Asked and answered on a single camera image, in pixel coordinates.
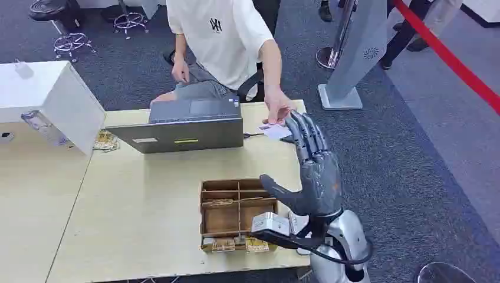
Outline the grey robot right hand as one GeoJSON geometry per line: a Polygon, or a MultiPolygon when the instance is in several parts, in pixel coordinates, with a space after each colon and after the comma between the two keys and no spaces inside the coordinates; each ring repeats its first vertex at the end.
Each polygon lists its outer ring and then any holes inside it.
{"type": "Polygon", "coordinates": [[[285,119],[292,134],[300,166],[301,190],[292,192],[267,174],[259,177],[263,188],[300,216],[327,217],[342,208],[338,158],[323,131],[307,114],[295,110],[285,119]]]}

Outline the person's left hand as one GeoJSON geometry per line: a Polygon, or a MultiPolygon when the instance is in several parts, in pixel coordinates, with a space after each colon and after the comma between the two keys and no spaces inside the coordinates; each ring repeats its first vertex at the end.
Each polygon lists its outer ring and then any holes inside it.
{"type": "Polygon", "coordinates": [[[285,119],[292,110],[296,110],[294,102],[288,98],[278,85],[266,85],[264,102],[268,108],[266,124],[285,124],[285,119]]]}

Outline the person's right hand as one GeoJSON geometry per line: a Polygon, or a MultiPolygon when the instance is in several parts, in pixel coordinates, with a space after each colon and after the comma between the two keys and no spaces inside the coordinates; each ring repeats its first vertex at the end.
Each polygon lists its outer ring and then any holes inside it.
{"type": "Polygon", "coordinates": [[[178,83],[188,83],[190,81],[189,66],[184,58],[173,59],[172,76],[178,83]]]}

